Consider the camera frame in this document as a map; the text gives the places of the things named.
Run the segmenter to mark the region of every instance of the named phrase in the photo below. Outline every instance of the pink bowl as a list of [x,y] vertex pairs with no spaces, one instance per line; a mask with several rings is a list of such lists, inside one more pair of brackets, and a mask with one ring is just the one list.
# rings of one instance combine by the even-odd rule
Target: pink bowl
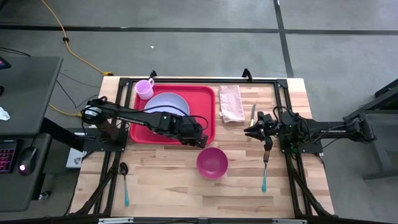
[[216,147],[202,150],[197,158],[199,173],[209,179],[222,177],[228,169],[228,158],[225,153]]

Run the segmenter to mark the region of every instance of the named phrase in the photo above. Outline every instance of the blue handle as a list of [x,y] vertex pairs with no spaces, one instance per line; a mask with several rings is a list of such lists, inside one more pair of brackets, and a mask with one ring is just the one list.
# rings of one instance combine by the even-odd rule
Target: blue handle
[[262,180],[261,190],[267,192],[267,168],[264,169],[264,179]]
[[130,205],[129,194],[127,193],[126,178],[124,178],[124,205],[125,206],[129,206]]

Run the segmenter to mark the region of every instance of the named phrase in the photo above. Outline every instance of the concrete floor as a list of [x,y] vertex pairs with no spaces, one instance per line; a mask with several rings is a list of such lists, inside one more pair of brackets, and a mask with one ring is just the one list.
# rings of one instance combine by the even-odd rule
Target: concrete floor
[[[395,0],[280,0],[286,29],[397,30]],[[271,0],[48,0],[64,25],[183,28],[277,29]],[[56,25],[39,0],[13,0],[0,12],[0,24]],[[256,77],[286,77],[279,34],[194,32],[68,32],[78,55],[116,75],[238,77],[244,68]],[[61,71],[92,85],[102,76],[72,57],[57,31],[0,30],[0,45],[31,55],[64,58]],[[287,35],[294,77],[304,78],[314,119],[338,121],[371,100],[395,80],[398,35]],[[59,82],[80,103],[98,88],[60,75]],[[77,112],[59,86],[51,103]],[[75,118],[54,110],[47,117],[64,127]],[[325,150],[326,176],[337,215],[397,223],[398,178],[365,183],[378,170],[369,146],[340,140]],[[77,174],[55,175],[53,197],[24,213],[0,219],[63,215]]]

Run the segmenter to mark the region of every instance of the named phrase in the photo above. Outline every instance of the pink mug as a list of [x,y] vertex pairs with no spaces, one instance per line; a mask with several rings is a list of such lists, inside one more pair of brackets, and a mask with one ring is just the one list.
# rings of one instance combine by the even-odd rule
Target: pink mug
[[138,96],[143,100],[149,100],[154,95],[154,87],[155,81],[153,78],[148,80],[140,80],[137,82],[136,87],[134,88],[138,94]]

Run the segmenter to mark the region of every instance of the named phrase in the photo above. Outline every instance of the pink tray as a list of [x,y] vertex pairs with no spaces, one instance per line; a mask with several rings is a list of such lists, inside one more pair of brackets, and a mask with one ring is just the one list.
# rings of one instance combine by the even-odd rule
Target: pink tray
[[[161,93],[175,93],[180,95],[188,103],[190,115],[199,115],[207,119],[209,126],[203,134],[208,135],[207,144],[211,143],[216,135],[216,98],[214,91],[208,86],[199,85],[155,85],[154,96]],[[142,100],[136,96],[134,109],[143,110],[148,100]],[[203,127],[206,121],[195,118]],[[179,141],[154,134],[147,127],[131,124],[130,137],[136,143],[141,144],[170,144],[181,145]]]

